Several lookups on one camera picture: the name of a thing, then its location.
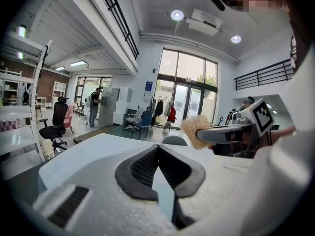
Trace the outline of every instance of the pink chair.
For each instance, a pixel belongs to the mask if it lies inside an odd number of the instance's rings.
[[[64,121],[63,121],[63,126],[65,128],[70,128],[71,132],[74,134],[73,130],[72,130],[72,127],[71,127],[71,119],[73,117],[73,106],[72,105],[69,105],[68,106],[68,110],[65,114],[65,117],[64,117]]]

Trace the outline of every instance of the brick wall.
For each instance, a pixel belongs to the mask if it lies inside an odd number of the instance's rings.
[[[4,59],[4,58],[0,58],[0,59],[1,59],[1,61],[4,61],[4,66],[1,66],[0,69],[5,70],[5,68],[7,67],[9,71],[13,71],[13,72],[22,71],[23,77],[32,78],[35,67],[30,66],[30,65],[26,65],[23,63],[15,62],[12,60]],[[37,93],[37,95],[39,97],[46,97],[47,103],[48,102],[51,103],[51,94],[53,92],[53,87],[54,87],[55,81],[67,83],[67,86],[68,86],[69,77],[58,74],[58,73],[42,70],[41,78],[38,79],[38,84],[37,84],[38,93]]]

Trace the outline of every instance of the black metal railing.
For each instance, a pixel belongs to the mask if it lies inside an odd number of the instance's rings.
[[[293,74],[294,69],[291,66],[291,60],[286,59],[255,72],[235,78],[235,89],[247,89],[279,81],[287,81],[292,78]]]
[[[135,59],[137,59],[137,56],[139,55],[138,49],[136,47],[136,44],[133,40],[133,37],[131,35],[130,29],[128,27],[128,24],[125,20],[125,17],[123,15],[123,12],[119,6],[119,3],[117,0],[104,0],[107,9],[112,12],[112,15],[114,19],[116,20],[120,30],[122,31],[122,34],[125,38],[125,41],[127,42],[129,48],[132,51],[132,54]]]

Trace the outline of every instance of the tree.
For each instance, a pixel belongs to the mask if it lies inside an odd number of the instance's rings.
[[[203,83],[203,74],[200,74],[199,77],[197,78],[197,81],[198,82],[202,82]],[[216,86],[216,78],[214,76],[206,76],[206,84],[208,85],[212,85],[212,86]],[[200,90],[197,90],[197,89],[193,89],[192,91],[194,92],[200,92]],[[205,91],[205,95],[204,95],[204,98],[208,98],[209,95],[211,95],[211,91]]]
[[[161,90],[161,80],[157,80],[157,90]]]

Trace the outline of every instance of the red jacket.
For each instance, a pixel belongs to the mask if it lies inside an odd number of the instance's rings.
[[[174,123],[176,120],[176,110],[174,107],[171,109],[171,113],[169,114],[169,117],[167,118],[167,121],[171,121],[171,123]]]

